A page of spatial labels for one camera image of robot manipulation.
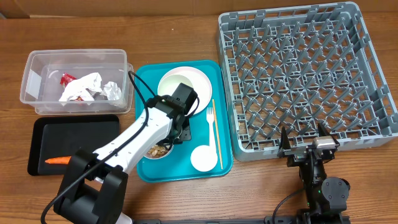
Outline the pink bowl with food scraps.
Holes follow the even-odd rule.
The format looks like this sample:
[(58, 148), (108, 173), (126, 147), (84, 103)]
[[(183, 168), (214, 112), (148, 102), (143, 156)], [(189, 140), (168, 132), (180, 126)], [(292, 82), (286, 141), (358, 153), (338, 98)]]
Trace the pink bowl with food scraps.
[(171, 153), (173, 145), (155, 145), (144, 155), (148, 159), (160, 159)]

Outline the white napkin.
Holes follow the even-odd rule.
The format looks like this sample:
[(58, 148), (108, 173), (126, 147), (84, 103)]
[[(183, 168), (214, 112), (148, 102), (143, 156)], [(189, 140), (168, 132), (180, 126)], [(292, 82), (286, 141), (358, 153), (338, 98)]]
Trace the white napkin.
[(64, 91), (59, 99), (60, 102), (94, 101), (93, 95), (100, 93), (102, 77), (98, 72), (90, 73), (79, 79), (74, 79), (65, 84)]

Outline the foil wrapper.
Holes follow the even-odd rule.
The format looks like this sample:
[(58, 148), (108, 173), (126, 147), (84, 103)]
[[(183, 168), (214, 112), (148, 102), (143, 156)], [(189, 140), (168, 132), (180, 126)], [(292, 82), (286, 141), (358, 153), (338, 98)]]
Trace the foil wrapper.
[(121, 89), (115, 82), (108, 82), (104, 85), (100, 95), (105, 96), (108, 100), (120, 100), (121, 99)]

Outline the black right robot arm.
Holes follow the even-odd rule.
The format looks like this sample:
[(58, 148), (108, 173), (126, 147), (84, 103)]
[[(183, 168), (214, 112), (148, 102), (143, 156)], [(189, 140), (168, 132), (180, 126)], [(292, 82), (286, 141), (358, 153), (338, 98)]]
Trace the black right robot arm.
[[(324, 164), (335, 158), (340, 143), (318, 124), (318, 136), (310, 145), (291, 148), (287, 131), (282, 129), (278, 157), (287, 159), (287, 167), (298, 167), (303, 188), (283, 199), (274, 209), (271, 222), (289, 223), (349, 223), (349, 217), (341, 213), (347, 209), (350, 184), (339, 177), (328, 177)], [(278, 209), (288, 199), (305, 192), (307, 208), (297, 210), (291, 217), (278, 217)]]

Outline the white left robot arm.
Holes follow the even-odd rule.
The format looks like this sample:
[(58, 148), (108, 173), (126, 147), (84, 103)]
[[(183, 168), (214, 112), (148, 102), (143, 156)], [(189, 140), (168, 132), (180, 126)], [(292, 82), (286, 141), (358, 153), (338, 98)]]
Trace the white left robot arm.
[(180, 135), (197, 98), (196, 93), (156, 95), (116, 139), (94, 152), (77, 151), (47, 208), (72, 223), (131, 223), (122, 213), (129, 173), (158, 142)]

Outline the red wrapper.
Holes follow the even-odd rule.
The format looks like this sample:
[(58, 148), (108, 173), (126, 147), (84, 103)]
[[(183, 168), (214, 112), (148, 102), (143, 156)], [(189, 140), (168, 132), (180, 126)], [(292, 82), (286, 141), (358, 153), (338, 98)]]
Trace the red wrapper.
[(60, 80), (61, 86), (64, 87), (59, 101), (83, 101), (81, 97), (83, 85), (74, 76), (64, 73)]

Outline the orange carrot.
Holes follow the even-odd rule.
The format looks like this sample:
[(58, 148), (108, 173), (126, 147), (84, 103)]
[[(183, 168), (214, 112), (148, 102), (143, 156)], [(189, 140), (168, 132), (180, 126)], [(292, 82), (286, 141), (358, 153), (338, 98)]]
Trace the orange carrot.
[(61, 165), (67, 165), (71, 159), (71, 156), (64, 156), (64, 157), (54, 157), (50, 159), (46, 159), (45, 163), (46, 164), (61, 164)]

